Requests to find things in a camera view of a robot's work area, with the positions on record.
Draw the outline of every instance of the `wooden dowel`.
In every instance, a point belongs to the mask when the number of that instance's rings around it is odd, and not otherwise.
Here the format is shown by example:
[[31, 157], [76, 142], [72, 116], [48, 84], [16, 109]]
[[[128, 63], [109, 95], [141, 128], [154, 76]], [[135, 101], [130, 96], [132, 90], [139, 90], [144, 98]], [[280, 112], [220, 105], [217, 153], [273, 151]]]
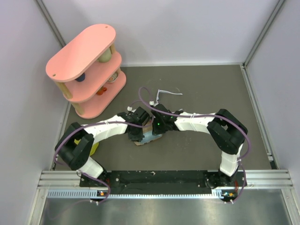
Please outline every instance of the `wooden dowel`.
[[61, 90], [61, 92], [66, 96], [67, 99], [73, 98], [72, 93], [66, 87], [65, 83], [62, 83], [62, 82], [55, 82], [55, 83], [59, 87], [59, 89]]
[[83, 108], [78, 103], [71, 103], [71, 104], [80, 115], [84, 114]]
[[116, 52], [116, 48], [114, 46], [114, 43], [109, 48], [111, 49], [112, 54], [114, 54]]

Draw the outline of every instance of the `blue object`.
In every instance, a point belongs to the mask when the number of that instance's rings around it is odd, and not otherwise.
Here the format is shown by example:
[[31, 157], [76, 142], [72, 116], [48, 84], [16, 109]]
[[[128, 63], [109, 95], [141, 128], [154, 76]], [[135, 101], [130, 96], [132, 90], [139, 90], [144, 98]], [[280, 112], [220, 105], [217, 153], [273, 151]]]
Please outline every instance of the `blue object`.
[[82, 82], [85, 79], [85, 73], [81, 74], [80, 77], [76, 78], [75, 80], [78, 82]]
[[153, 135], [152, 130], [143, 134], [145, 137], [139, 142], [140, 144], [149, 143], [150, 141], [160, 138], [162, 135]]

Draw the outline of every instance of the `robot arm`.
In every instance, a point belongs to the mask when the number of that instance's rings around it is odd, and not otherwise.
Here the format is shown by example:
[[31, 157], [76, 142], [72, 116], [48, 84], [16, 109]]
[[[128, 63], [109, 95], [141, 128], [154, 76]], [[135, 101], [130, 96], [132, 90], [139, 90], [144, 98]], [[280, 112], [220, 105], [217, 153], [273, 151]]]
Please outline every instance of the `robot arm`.
[[[170, 111], [167, 110], [162, 104], [158, 104], [154, 106], [154, 108], [170, 113]], [[222, 151], [222, 161], [219, 169], [220, 172], [228, 178], [235, 175], [239, 166], [238, 158], [240, 157], [240, 151], [245, 141], [244, 136], [235, 127], [224, 120], [214, 117], [197, 118], [195, 116], [200, 114], [195, 113], [191, 114], [183, 111], [176, 111], [174, 114], [188, 116], [176, 117], [165, 115], [154, 110], [151, 110], [151, 112], [155, 116], [153, 122], [153, 133], [156, 135], [165, 133], [168, 130], [192, 130], [210, 134]], [[243, 126], [227, 110], [221, 109], [215, 114], [231, 120], [240, 128], [242, 128], [245, 133], [248, 132], [245, 126]]]
[[[98, 143], [106, 138], [114, 135], [128, 133], [131, 141], [141, 141], [143, 129], [140, 127], [128, 126], [126, 123], [136, 124], [139, 126], [145, 125], [149, 120], [149, 114], [138, 107], [136, 110], [129, 113], [121, 112], [111, 117], [108, 120], [100, 121], [104, 125], [90, 126], [75, 133], [66, 144], [62, 146], [58, 155], [71, 168], [71, 170], [80, 171], [87, 175], [98, 178], [101, 174], [105, 175], [106, 170], [94, 159], [90, 157], [90, 150], [93, 144]], [[72, 123], [65, 131], [64, 135], [55, 147], [55, 150], [72, 132], [79, 129], [81, 125], [77, 122]]]

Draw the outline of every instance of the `shelf board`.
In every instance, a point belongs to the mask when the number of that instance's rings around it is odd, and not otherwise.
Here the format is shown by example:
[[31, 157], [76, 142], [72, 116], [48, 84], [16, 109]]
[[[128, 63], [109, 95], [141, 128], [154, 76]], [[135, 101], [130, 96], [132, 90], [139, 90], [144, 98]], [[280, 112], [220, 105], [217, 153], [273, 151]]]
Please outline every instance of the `shelf board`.
[[56, 82], [78, 78], [115, 39], [116, 31], [107, 24], [87, 27], [48, 61], [47, 75]]
[[100, 115], [103, 110], [110, 104], [110, 102], [116, 97], [119, 91], [124, 87], [126, 83], [126, 76], [121, 71], [118, 78], [113, 83], [106, 83], [104, 87], [107, 91], [103, 95], [94, 95], [91, 99], [86, 102], [80, 103], [80, 106], [84, 110], [84, 115], [78, 114], [84, 119], [92, 119]]
[[67, 99], [70, 102], [80, 103], [87, 101], [105, 84], [105, 82], [120, 67], [122, 57], [118, 52], [112, 54], [112, 58], [105, 63], [95, 61], [86, 71], [82, 82], [72, 80], [65, 85], [73, 97]]

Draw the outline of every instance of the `cable tie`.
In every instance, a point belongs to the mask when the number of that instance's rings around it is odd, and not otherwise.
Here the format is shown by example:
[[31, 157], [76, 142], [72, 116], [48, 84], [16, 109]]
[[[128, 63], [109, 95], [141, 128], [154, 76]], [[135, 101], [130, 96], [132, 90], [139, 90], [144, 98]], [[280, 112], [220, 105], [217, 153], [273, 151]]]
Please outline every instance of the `cable tie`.
[[191, 119], [192, 119], [192, 118], [194, 118], [194, 117], [195, 117], [195, 115], [196, 115], [196, 113], [193, 113], [193, 114], [191, 115]]

